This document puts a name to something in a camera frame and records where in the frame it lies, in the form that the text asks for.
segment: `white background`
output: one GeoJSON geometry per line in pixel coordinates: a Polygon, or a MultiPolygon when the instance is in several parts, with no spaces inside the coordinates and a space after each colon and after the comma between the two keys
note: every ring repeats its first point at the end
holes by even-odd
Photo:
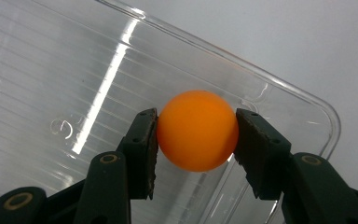
{"type": "Polygon", "coordinates": [[[358,1],[125,0],[332,105],[342,133],[331,157],[358,189],[358,1]]]}

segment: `clear plastic container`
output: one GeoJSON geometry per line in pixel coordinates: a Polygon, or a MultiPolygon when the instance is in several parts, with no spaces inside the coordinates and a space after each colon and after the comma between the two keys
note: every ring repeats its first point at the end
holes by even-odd
{"type": "MultiPolygon", "coordinates": [[[[0,195],[73,185],[139,111],[194,89],[260,113],[292,152],[329,157],[340,131],[330,105],[139,9],[108,4],[0,0],[0,195]]],[[[283,222],[234,160],[190,173],[160,152],[156,173],[154,200],[131,202],[133,223],[283,222]]]]}

